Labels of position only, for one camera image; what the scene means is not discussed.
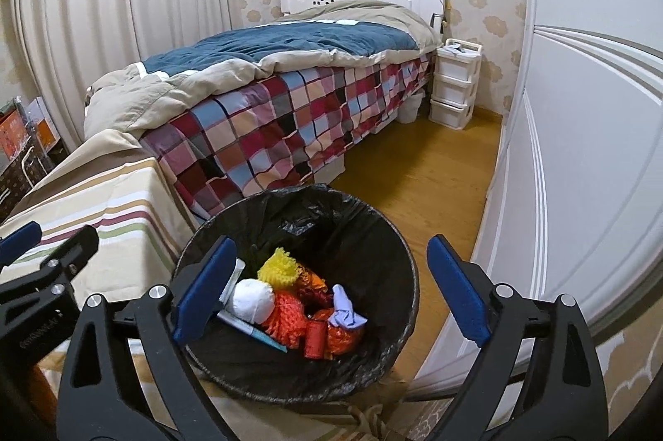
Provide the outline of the white paper ball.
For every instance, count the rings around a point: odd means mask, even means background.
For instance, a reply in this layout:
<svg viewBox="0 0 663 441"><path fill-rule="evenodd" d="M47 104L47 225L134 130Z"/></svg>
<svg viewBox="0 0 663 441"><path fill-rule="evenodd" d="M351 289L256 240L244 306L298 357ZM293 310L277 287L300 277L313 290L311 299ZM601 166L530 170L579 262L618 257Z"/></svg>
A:
<svg viewBox="0 0 663 441"><path fill-rule="evenodd" d="M275 307L274 291L270 284L254 278L239 281L226 304L226 310L249 324L262 324Z"/></svg>

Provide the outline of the white tube dark cap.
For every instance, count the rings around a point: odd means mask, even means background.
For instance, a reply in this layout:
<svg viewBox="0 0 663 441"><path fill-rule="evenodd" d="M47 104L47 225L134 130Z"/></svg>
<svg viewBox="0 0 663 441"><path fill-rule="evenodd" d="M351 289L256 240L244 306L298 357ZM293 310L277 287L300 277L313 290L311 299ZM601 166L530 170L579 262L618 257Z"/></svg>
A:
<svg viewBox="0 0 663 441"><path fill-rule="evenodd" d="M230 295L232 295L232 291L234 290L236 284L240 280L240 276L242 276L243 270L245 268L246 264L243 262L242 259L237 258L235 262L235 267L232 270L232 273L230 274L230 277L228 278L228 281L221 292L219 296L219 302L221 304L226 305Z"/></svg>

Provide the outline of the orange foam net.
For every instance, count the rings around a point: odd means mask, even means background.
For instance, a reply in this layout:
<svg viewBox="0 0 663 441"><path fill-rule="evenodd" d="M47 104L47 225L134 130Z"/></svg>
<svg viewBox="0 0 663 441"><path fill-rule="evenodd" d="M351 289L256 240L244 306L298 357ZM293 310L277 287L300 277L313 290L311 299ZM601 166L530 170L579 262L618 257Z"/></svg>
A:
<svg viewBox="0 0 663 441"><path fill-rule="evenodd" d="M288 349L297 350L305 339L308 318L305 305L287 291L274 293L274 308L262 323L267 335Z"/></svg>

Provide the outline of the yellow foam net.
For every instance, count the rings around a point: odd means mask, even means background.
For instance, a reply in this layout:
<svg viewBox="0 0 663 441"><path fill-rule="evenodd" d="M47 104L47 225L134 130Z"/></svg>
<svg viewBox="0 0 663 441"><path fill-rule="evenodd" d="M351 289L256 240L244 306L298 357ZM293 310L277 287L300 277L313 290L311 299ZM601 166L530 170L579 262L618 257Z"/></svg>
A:
<svg viewBox="0 0 663 441"><path fill-rule="evenodd" d="M300 264L287 251L279 247L257 270L257 279L278 291L295 286L300 273Z"/></svg>

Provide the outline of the red bottle black cap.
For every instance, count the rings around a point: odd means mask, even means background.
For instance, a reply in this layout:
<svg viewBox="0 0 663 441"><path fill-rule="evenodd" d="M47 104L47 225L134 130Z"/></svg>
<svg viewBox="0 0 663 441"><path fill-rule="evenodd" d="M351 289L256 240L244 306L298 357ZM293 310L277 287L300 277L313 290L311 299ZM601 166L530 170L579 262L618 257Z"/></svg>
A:
<svg viewBox="0 0 663 441"><path fill-rule="evenodd" d="M305 336L305 352L307 359L324 359L327 349L327 330L326 321L310 320L307 325Z"/></svg>

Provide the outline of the orange wrapper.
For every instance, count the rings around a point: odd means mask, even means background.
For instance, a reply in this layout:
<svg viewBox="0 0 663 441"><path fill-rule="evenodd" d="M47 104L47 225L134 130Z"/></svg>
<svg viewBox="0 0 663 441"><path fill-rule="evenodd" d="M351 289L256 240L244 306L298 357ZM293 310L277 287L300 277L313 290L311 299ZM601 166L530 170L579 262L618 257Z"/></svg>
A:
<svg viewBox="0 0 663 441"><path fill-rule="evenodd" d="M305 266L299 266L295 295L306 306L330 308L333 305L333 294L326 282Z"/></svg>

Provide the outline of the red plastic bag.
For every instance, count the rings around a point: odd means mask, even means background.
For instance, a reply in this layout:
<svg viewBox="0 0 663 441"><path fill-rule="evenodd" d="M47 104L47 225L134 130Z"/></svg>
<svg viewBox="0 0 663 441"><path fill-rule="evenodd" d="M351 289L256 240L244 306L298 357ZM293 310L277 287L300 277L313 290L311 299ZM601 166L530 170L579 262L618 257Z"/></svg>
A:
<svg viewBox="0 0 663 441"><path fill-rule="evenodd" d="M324 308L310 316L310 321L327 323L327 337L324 358L328 360L344 356L353 352L363 337L364 327L358 329L344 329L330 324L330 316L334 313L332 308Z"/></svg>

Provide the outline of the black trash bin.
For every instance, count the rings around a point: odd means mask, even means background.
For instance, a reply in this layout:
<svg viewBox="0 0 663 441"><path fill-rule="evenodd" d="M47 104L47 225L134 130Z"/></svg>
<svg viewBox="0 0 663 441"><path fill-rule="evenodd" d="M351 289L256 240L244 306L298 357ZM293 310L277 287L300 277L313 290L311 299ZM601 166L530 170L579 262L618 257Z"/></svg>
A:
<svg viewBox="0 0 663 441"><path fill-rule="evenodd" d="M324 185L255 194L194 232L178 269L224 235L243 278L267 281L274 308L259 322L275 345L217 317L188 344L193 363L227 393L269 404L341 400L382 379L415 329L414 257L378 210Z"/></svg>

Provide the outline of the dark wicker basket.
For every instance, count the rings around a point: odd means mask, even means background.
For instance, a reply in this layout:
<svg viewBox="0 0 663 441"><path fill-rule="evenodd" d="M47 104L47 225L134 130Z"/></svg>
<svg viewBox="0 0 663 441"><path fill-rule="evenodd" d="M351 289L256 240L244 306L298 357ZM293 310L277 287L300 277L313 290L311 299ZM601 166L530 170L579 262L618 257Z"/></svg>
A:
<svg viewBox="0 0 663 441"><path fill-rule="evenodd" d="M1 221L52 169L49 159L27 143L1 173Z"/></svg>

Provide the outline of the striped bed sheet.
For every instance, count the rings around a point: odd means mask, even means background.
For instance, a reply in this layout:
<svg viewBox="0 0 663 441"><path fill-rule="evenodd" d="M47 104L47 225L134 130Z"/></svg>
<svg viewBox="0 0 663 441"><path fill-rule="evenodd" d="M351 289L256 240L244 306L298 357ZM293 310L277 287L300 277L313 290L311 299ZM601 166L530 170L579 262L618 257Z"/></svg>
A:
<svg viewBox="0 0 663 441"><path fill-rule="evenodd" d="M99 293L132 300L167 284L198 220L129 133L106 129L87 140L42 179L1 226L1 235L35 221L41 242L1 270L6 283L33 273L85 225L99 235L98 252L73 279L76 302Z"/></svg>

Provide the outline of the cardboard box with labels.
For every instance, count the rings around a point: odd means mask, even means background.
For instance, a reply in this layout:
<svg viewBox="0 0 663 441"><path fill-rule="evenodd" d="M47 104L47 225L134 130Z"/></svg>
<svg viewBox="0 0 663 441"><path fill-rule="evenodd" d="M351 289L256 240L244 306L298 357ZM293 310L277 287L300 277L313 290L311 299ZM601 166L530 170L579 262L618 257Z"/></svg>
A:
<svg viewBox="0 0 663 441"><path fill-rule="evenodd" d="M15 107L1 112L0 139L3 154L9 160L20 154L29 139L24 119Z"/></svg>

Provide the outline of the orange white box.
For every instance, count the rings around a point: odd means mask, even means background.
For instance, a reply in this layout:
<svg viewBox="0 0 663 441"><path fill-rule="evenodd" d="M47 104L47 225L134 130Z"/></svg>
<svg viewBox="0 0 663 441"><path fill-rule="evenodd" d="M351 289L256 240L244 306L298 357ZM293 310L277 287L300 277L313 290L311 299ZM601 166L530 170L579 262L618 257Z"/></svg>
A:
<svg viewBox="0 0 663 441"><path fill-rule="evenodd" d="M47 110L42 97L35 97L26 108L29 123L36 132L37 139L45 154L52 160L66 155L62 137L58 133L54 121Z"/></svg>

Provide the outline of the white wardrobe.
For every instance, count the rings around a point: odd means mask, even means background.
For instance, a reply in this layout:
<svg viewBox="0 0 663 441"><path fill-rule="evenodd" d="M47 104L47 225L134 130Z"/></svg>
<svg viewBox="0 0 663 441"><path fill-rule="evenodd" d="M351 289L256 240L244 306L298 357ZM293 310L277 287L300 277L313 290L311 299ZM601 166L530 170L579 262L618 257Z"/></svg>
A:
<svg viewBox="0 0 663 441"><path fill-rule="evenodd" d="M662 0L527 0L473 261L609 341L662 273Z"/></svg>

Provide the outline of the plaid bed sheet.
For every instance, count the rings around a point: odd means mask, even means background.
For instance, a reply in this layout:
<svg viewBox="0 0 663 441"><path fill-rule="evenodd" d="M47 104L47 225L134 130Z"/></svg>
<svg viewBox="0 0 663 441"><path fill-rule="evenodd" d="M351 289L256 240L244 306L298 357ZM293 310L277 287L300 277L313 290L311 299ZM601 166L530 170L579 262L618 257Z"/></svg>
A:
<svg viewBox="0 0 663 441"><path fill-rule="evenodd" d="M207 220L262 192L307 184L394 118L434 59L316 67L214 95L140 138L189 210Z"/></svg>

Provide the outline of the white drawer unit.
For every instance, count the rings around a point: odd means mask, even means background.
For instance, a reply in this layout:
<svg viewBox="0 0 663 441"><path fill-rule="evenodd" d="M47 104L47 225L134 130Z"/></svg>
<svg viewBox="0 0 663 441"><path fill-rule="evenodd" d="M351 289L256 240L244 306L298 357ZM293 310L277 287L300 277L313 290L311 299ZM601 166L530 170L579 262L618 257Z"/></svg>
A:
<svg viewBox="0 0 663 441"><path fill-rule="evenodd" d="M436 51L429 120L463 130L473 116L483 47L448 38Z"/></svg>

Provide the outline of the beige blue duvet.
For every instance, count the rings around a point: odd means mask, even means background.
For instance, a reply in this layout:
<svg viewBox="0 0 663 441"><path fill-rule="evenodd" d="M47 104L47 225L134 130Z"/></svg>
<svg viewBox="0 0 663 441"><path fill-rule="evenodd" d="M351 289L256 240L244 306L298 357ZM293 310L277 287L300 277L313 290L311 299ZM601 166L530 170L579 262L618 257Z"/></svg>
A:
<svg viewBox="0 0 663 441"><path fill-rule="evenodd" d="M208 97L275 74L398 65L441 42L429 21L395 3L348 0L307 9L111 70L90 86L84 135L112 129L137 136Z"/></svg>

